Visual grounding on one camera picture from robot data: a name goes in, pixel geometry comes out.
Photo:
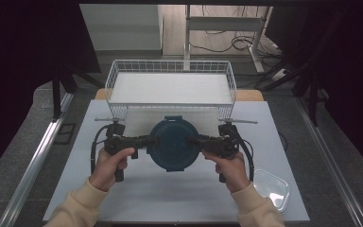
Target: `gray floor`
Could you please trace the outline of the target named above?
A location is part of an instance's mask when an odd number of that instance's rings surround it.
[[[256,75],[251,58],[248,56],[209,56],[208,54],[210,53],[196,53],[192,60],[231,61],[237,86],[247,85],[243,88],[251,89],[254,83],[262,77]],[[106,80],[112,61],[116,59],[181,59],[178,53],[160,56],[157,53],[140,51],[102,51],[98,52],[97,56],[102,75],[94,74],[93,76],[103,82]],[[274,60],[267,61],[269,64],[275,63]],[[72,127],[74,127],[75,132],[73,136],[66,134],[57,136],[56,142],[58,143],[50,149],[15,226],[43,225],[44,211],[61,176],[89,101],[94,98],[97,91],[97,88],[83,79],[76,76],[75,79],[79,89],[75,93],[64,120],[66,127],[63,127],[63,132]],[[287,159],[302,193],[305,208],[311,218],[311,221],[306,223],[287,223],[286,225],[355,226],[320,155],[320,150],[304,123],[297,99],[290,92],[293,84],[294,80],[263,93],[271,109],[276,127],[283,135],[281,141],[286,147]],[[50,83],[35,91],[34,104],[23,126],[0,160],[0,218],[52,119],[51,93]],[[317,115],[318,129],[363,210],[363,159],[324,109],[321,102],[318,105]]]

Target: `wooden floor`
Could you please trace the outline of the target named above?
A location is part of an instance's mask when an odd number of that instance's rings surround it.
[[[256,17],[261,15],[265,8],[257,7],[238,7],[238,6],[191,6],[191,16],[216,16],[216,17]],[[164,17],[164,55],[182,55],[185,42],[185,6],[162,6]],[[226,31],[220,34],[216,31],[191,31],[190,44],[201,46],[212,50],[225,50],[232,45],[232,39],[235,36],[252,37],[253,32]],[[263,37],[261,43],[265,46],[271,46],[270,41]],[[236,44],[237,47],[247,46],[244,43]],[[225,52],[212,52],[201,48],[191,46],[191,55],[249,55],[250,52],[230,48]]]

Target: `container lid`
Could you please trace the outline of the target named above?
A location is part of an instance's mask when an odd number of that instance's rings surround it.
[[[290,185],[280,177],[256,169],[254,172],[254,187],[263,197],[269,197],[279,212],[283,212],[290,195]]]

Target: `beige sweatshirt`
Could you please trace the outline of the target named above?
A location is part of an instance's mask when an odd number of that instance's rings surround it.
[[[98,219],[100,203],[108,192],[94,188],[87,180],[75,191],[71,191],[66,200],[59,205],[45,227],[51,226],[94,226]],[[245,189],[232,193],[238,206],[238,222],[246,226],[285,226],[283,218],[273,206],[270,198],[261,197],[251,183]]]

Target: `wire basket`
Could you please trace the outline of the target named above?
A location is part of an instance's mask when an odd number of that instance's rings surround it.
[[[230,118],[236,86],[228,61],[121,60],[112,63],[105,97],[120,121],[129,108],[210,108]]]

